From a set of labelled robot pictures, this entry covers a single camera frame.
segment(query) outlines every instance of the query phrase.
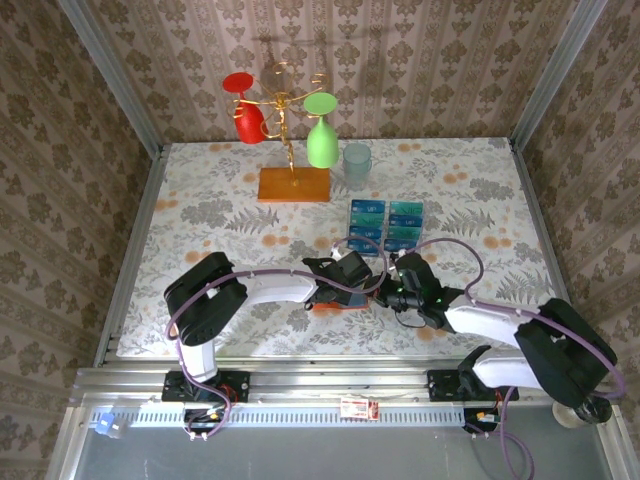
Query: blue card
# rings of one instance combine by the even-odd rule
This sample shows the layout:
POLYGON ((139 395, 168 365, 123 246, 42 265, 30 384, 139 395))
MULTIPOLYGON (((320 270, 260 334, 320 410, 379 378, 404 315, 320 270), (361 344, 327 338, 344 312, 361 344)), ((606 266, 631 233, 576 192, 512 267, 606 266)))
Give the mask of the blue card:
MULTIPOLYGON (((380 240, 372 240, 377 244, 380 244, 380 240)), ((349 240, 347 242, 347 247, 355 252, 358 252, 360 255, 368 257, 378 256, 378 249, 367 242, 363 242, 362 240, 349 240)))
POLYGON ((401 238, 404 240, 420 240, 420 227, 393 227, 390 226, 387 236, 389 238, 401 238))
POLYGON ((389 225, 394 227, 422 227, 422 217, 415 215, 389 215, 389 225))
POLYGON ((384 200, 351 200, 353 213, 384 213, 384 200))
POLYGON ((361 237, 367 237, 372 240, 380 240, 382 238, 382 229, 351 225, 349 227, 349 235, 360 235, 361 237))
POLYGON ((386 252, 398 252, 403 248, 414 248, 418 242, 416 240, 400 240, 398 238, 387 238, 384 241, 384 249, 386 252))
POLYGON ((398 215, 422 215, 424 204, 419 202, 391 202, 391 208, 389 213, 395 213, 398 215))
POLYGON ((365 227, 381 227, 384 224, 384 213, 352 213, 351 225, 365 227))

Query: orange object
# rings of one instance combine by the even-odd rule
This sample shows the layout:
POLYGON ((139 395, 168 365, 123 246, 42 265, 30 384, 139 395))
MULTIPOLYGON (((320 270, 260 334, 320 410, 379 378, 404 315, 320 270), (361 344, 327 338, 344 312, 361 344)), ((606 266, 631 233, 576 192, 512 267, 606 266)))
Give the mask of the orange object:
POLYGON ((345 307, 344 305, 340 305, 336 302, 331 303, 316 303, 313 306, 313 310, 366 310, 369 308, 369 303, 366 305, 359 305, 356 307, 345 307))
POLYGON ((260 170, 260 202, 328 202, 329 169, 296 168, 297 181, 291 180, 290 168, 260 170))

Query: white cable tray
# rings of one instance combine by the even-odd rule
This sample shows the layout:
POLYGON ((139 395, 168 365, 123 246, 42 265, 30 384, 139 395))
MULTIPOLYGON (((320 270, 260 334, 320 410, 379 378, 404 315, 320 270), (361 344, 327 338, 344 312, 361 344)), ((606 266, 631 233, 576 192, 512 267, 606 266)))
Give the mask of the white cable tray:
MULTIPOLYGON (((182 407, 95 408, 90 428, 95 428, 100 415, 112 413, 127 420, 129 427, 182 427, 182 407)), ((234 407, 229 427, 461 427, 462 407, 423 408, 381 407, 380 420, 366 421, 341 418, 338 407, 234 407)))

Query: green wine glass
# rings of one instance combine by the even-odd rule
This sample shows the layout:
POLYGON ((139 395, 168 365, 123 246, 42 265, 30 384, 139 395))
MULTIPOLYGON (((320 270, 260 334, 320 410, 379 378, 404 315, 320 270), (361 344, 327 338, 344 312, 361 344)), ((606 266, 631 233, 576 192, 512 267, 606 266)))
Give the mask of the green wine glass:
POLYGON ((326 92, 312 93, 304 101, 305 110, 318 118, 307 137, 307 157, 313 167, 330 168, 340 158, 338 135, 324 117, 337 106, 338 99, 326 92))

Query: wine glass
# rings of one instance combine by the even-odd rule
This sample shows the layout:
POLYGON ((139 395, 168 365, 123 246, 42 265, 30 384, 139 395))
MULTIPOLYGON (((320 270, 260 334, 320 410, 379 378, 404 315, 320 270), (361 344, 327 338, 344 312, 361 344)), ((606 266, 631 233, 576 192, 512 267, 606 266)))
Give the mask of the wine glass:
POLYGON ((240 102, 236 108, 233 118, 238 131, 240 141, 248 144, 256 144, 262 142, 267 132, 264 123, 264 115, 257 105, 246 100, 244 92, 249 90, 253 85, 253 77, 247 72, 232 73, 222 82, 222 88, 229 93, 237 93, 240 95, 240 102))
POLYGON ((330 168, 340 158, 338 135, 325 118, 337 106, 338 99, 326 92, 312 93, 304 100, 305 110, 318 119, 307 136, 307 157, 313 167, 330 168))

